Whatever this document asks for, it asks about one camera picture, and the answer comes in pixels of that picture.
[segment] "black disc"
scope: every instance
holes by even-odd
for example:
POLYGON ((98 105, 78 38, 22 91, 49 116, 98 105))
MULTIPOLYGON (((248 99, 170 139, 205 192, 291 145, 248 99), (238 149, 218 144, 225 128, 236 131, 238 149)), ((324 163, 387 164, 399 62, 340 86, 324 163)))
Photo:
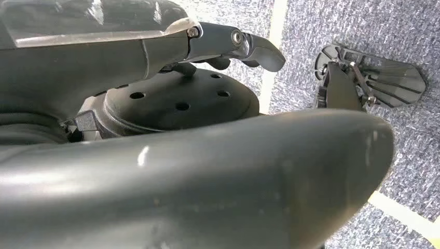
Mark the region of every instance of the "black disc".
POLYGON ((249 88, 201 69, 192 77, 158 74, 111 89, 102 99, 95 110, 97 120, 115 136, 190 129, 259 115, 258 98, 249 88))

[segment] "plastic cover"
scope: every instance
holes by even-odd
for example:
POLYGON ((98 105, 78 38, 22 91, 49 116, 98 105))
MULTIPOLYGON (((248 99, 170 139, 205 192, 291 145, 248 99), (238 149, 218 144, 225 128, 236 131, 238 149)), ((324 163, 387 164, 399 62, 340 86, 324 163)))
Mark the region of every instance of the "plastic cover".
POLYGON ((168 0, 0 0, 0 20, 18 48, 155 38, 199 25, 168 0))

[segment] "metal bolt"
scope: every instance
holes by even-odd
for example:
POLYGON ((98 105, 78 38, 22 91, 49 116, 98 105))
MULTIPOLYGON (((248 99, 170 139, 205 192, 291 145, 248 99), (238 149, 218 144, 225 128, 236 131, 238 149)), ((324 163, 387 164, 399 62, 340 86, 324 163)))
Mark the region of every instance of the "metal bolt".
POLYGON ((325 75, 327 73, 327 65, 324 64, 324 67, 321 67, 319 72, 321 72, 321 75, 325 75))
POLYGON ((239 30, 234 30, 231 39, 235 46, 240 47, 243 43, 243 34, 239 30))
POLYGON ((368 96, 367 103, 369 106, 373 106, 377 102, 377 98, 374 96, 368 96))
POLYGON ((189 28, 186 33, 188 34, 189 38, 196 38, 200 35, 199 29, 196 27, 189 28))

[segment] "white floor stripe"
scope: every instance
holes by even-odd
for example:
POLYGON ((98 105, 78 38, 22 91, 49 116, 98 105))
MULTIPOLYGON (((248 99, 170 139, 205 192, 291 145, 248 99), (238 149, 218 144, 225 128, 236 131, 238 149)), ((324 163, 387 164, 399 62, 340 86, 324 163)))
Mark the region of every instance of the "white floor stripe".
MULTIPOLYGON (((273 5, 272 20, 270 23, 269 40, 279 48, 283 39, 284 21, 287 13, 287 0, 275 0, 273 5)), ((263 72, 262 88, 260 92, 260 112, 269 113, 270 99, 272 98, 273 84, 276 73, 263 72)))
POLYGON ((428 239, 434 246, 438 246, 440 239, 440 230, 437 224, 434 224, 411 209, 397 203, 391 198, 375 191, 370 197, 370 204, 382 210, 384 213, 394 217, 402 224, 406 225, 423 237, 428 239))

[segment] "footplate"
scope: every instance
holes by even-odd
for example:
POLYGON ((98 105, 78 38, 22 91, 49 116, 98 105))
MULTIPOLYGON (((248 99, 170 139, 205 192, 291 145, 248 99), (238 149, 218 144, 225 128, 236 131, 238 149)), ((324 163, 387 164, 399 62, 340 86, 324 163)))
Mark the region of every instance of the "footplate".
MULTIPOLYGON (((328 64, 332 61, 363 90, 360 96, 362 105, 381 104, 389 108, 410 105, 416 103, 426 90, 425 81, 413 65, 334 44, 322 49, 318 55, 314 66, 318 80, 325 80, 328 64)), ((322 102, 322 91, 319 98, 322 102)))

